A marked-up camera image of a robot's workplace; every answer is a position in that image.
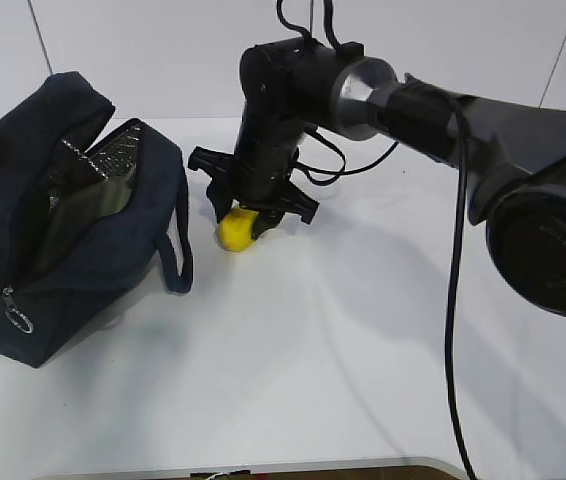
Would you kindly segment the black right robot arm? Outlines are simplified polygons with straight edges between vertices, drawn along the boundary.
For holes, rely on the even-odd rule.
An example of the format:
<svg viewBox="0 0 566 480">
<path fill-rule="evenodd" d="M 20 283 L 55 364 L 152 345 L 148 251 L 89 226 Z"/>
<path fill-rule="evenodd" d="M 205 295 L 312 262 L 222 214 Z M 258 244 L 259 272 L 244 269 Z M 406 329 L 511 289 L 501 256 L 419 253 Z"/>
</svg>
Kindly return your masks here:
<svg viewBox="0 0 566 480">
<path fill-rule="evenodd" d="M 322 130 L 352 141 L 384 135 L 457 170 L 461 210 L 484 224 L 489 255 L 531 304 L 566 317 L 566 111 L 451 92 L 398 78 L 361 44 L 302 37 L 247 49 L 245 105 L 235 148 L 189 157 L 210 179 L 217 217 L 256 213 L 253 237 L 283 216 L 310 223 L 318 204 L 291 180 L 299 146 Z"/>
</svg>

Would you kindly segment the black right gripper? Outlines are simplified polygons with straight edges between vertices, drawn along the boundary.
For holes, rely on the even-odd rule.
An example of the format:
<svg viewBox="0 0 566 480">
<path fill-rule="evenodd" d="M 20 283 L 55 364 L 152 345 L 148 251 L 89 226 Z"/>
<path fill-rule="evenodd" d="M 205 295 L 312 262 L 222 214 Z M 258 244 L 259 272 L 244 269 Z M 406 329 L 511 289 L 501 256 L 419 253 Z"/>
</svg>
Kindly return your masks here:
<svg viewBox="0 0 566 480">
<path fill-rule="evenodd" d="M 206 196 L 217 223 L 235 202 L 257 211 L 253 241 L 277 228 L 287 213 L 309 224 L 318 209 L 290 181 L 306 122 L 289 104 L 289 81 L 305 46 L 293 38 L 247 49 L 239 62 L 245 104 L 234 152 L 197 147 L 188 160 L 191 170 L 211 178 Z"/>
</svg>

